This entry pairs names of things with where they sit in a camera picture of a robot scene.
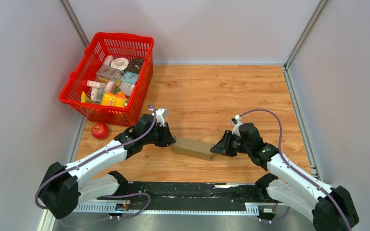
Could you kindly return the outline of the brown cardboard paper box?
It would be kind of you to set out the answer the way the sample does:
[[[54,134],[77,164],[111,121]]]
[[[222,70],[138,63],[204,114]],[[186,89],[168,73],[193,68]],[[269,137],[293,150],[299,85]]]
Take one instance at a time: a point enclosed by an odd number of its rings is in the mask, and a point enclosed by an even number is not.
[[[176,142],[172,145],[174,153],[207,161],[212,160],[213,153],[210,149],[213,147],[213,144],[182,137],[175,139]]]

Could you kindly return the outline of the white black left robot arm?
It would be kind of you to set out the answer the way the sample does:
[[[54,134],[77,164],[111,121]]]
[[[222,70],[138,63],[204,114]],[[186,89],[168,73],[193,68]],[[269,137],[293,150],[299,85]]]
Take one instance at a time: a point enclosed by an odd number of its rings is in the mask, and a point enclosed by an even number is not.
[[[65,165],[51,164],[35,196],[36,204],[49,210],[56,219],[63,219],[86,201],[111,195],[117,200],[125,198],[128,186],[118,172],[110,172],[96,180],[93,177],[141,152],[145,145],[168,147],[174,144],[175,139],[165,122],[167,112],[160,108],[142,115],[135,126],[85,158]]]

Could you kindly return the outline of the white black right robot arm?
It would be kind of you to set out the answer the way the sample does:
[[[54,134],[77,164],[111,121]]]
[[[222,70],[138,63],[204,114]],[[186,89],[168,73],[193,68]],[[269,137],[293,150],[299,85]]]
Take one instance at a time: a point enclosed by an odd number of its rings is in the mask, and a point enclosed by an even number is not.
[[[310,220],[317,231],[347,231],[360,222],[346,188],[334,188],[299,168],[277,147],[264,142],[253,123],[239,123],[225,131],[210,151],[230,157],[247,154],[267,171],[255,183],[256,197],[284,203]]]

